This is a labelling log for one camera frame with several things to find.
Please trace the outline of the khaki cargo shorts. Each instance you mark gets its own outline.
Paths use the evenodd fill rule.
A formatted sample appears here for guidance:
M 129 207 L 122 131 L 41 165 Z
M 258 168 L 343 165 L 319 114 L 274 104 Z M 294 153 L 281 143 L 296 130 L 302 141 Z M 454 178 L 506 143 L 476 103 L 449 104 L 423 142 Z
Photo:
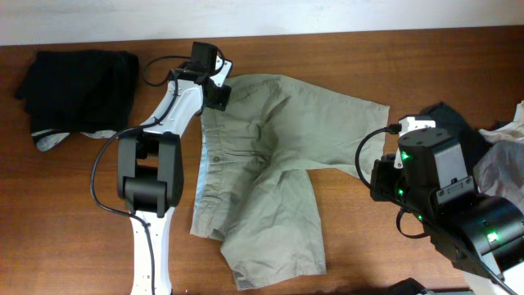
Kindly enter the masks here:
M 326 272 L 310 170 L 369 178 L 387 106 L 285 75 L 239 75 L 225 111 L 201 115 L 191 234 L 221 243 L 239 290 Z

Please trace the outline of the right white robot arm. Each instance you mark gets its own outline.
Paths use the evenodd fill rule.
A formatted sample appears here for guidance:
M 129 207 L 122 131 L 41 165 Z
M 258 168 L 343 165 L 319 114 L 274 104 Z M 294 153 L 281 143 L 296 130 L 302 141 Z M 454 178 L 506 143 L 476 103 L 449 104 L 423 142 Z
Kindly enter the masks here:
M 523 292 L 523 214 L 508 199 L 480 193 L 460 142 L 447 130 L 410 131 L 399 155 L 375 160 L 370 194 L 422 225 L 419 238 L 461 270 L 475 294 Z

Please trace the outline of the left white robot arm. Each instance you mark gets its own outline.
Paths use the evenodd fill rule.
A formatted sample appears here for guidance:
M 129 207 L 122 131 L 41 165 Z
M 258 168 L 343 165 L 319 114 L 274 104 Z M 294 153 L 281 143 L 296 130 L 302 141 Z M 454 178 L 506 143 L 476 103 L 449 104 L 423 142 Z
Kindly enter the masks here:
M 118 186 L 133 227 L 133 294 L 170 294 L 169 230 L 183 192 L 181 137 L 205 107 L 225 109 L 230 70 L 210 76 L 176 70 L 158 107 L 140 131 L 118 146 Z

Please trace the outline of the dark teal garment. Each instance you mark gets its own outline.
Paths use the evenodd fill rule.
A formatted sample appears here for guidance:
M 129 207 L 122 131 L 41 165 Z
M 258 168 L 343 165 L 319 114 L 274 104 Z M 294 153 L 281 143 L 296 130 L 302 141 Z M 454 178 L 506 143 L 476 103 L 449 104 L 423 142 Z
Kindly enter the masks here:
M 480 162 L 485 165 L 489 162 L 507 162 L 508 147 L 502 142 L 498 144 L 488 142 L 479 131 L 469 123 L 451 106 L 438 102 L 425 107 L 420 112 L 436 122 L 437 128 L 446 129 L 460 143 L 467 172 L 472 175 L 474 167 Z

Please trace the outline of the grey brown garment pile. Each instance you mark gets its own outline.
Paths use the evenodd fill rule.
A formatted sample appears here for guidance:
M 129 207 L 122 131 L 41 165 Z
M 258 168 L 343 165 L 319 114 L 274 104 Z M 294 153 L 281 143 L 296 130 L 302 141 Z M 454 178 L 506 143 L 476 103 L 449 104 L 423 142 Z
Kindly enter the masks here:
M 523 144 L 496 143 L 473 168 L 481 193 L 508 199 L 523 211 Z

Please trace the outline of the folded black garment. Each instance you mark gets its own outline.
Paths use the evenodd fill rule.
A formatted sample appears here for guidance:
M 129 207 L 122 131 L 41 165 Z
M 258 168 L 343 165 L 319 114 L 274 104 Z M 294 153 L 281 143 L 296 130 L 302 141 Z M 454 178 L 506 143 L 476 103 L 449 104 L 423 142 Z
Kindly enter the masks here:
M 33 133 L 93 133 L 128 125 L 138 57 L 126 51 L 39 51 L 15 92 Z

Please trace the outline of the grey cloth under black garment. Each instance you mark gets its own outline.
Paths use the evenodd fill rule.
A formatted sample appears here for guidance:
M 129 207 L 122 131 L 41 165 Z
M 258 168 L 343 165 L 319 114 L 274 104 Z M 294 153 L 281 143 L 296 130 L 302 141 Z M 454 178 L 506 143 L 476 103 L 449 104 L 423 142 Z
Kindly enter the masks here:
M 116 132 L 114 130 L 98 130 L 92 133 L 89 132 L 80 132 L 80 134 L 87 136 L 88 138 L 110 138 Z M 67 137 L 71 135 L 71 132 L 65 132 L 64 130 L 59 129 L 45 129 L 42 131 L 33 132 L 31 138 L 34 141 L 36 148 L 40 152 L 47 152 L 50 149 L 54 148 L 56 145 L 61 143 Z

